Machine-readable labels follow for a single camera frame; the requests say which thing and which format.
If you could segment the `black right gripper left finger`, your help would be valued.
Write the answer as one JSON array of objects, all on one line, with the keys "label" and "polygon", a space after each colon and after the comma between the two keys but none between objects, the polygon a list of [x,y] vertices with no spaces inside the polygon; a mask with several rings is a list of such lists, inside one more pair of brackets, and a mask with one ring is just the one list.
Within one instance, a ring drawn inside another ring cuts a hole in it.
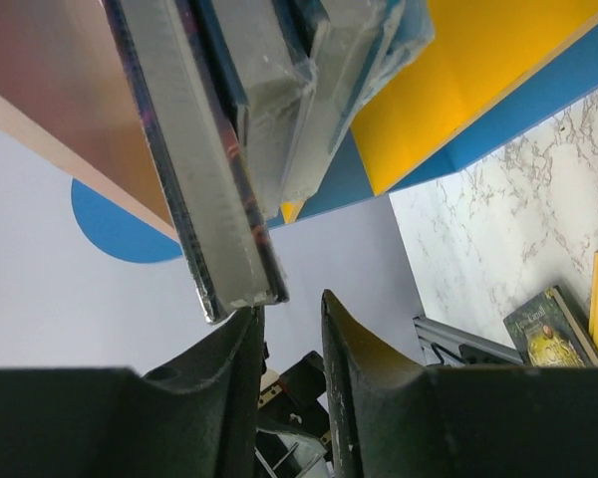
[{"label": "black right gripper left finger", "polygon": [[246,308],[145,375],[0,368],[0,477],[249,477],[263,349]]}]

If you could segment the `aluminium frame rail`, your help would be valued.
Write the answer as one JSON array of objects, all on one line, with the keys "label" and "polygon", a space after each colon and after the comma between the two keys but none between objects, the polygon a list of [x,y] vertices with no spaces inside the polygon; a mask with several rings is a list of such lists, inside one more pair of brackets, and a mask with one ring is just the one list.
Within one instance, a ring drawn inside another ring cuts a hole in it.
[{"label": "aluminium frame rail", "polygon": [[426,317],[414,318],[415,331],[428,364],[523,365],[515,349],[470,334]]}]

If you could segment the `teal ocean cover book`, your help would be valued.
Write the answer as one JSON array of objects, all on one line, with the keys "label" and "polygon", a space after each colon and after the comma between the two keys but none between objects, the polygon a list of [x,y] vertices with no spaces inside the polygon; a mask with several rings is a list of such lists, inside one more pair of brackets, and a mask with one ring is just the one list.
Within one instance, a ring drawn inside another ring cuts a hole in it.
[{"label": "teal ocean cover book", "polygon": [[314,98],[282,193],[284,202],[300,202],[318,191],[355,103],[383,59],[406,3],[292,1],[290,8],[316,68]]}]

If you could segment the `purple Robinson Crusoe book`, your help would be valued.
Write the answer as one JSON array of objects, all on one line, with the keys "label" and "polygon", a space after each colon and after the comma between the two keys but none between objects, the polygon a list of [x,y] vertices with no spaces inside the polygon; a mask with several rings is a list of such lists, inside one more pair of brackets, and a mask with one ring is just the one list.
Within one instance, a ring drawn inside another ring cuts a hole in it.
[{"label": "purple Robinson Crusoe book", "polygon": [[107,1],[180,248],[211,324],[289,294],[187,1]]}]

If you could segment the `blue pink yellow bookshelf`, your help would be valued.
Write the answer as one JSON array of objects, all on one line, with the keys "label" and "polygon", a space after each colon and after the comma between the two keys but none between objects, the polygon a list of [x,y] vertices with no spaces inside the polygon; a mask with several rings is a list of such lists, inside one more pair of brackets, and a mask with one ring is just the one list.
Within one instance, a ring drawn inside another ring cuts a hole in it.
[{"label": "blue pink yellow bookshelf", "polygon": [[[386,192],[598,26],[598,1],[433,1],[436,35],[352,125]],[[135,263],[180,248],[97,1],[0,1],[0,129],[82,183],[97,245]]]}]

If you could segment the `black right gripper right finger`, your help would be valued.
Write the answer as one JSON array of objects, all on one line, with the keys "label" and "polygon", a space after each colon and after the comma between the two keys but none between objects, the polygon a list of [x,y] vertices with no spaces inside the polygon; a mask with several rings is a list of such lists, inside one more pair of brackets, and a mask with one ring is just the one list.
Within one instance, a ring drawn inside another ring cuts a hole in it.
[{"label": "black right gripper right finger", "polygon": [[321,299],[339,477],[598,477],[598,367],[423,366]]}]

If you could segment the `green forest cover book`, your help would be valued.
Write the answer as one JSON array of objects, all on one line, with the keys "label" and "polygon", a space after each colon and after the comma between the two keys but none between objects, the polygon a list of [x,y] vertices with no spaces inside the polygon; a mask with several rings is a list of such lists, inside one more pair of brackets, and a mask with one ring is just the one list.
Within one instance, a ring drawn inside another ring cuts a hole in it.
[{"label": "green forest cover book", "polygon": [[526,365],[598,366],[586,319],[557,285],[534,296],[503,323]]}]

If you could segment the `dark navy book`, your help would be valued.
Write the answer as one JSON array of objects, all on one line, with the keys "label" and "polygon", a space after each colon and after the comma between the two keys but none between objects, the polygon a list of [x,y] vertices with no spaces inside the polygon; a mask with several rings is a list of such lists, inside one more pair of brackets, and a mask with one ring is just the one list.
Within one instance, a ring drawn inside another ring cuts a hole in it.
[{"label": "dark navy book", "polygon": [[316,67],[290,1],[193,1],[260,211],[279,214]]}]

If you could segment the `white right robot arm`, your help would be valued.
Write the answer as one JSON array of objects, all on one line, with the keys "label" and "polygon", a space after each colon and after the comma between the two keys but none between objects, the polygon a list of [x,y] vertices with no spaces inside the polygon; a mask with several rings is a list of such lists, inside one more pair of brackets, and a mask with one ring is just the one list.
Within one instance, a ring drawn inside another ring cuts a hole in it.
[{"label": "white right robot arm", "polygon": [[598,477],[598,366],[423,366],[330,291],[321,314],[268,385],[259,308],[144,375],[0,368],[0,477]]}]

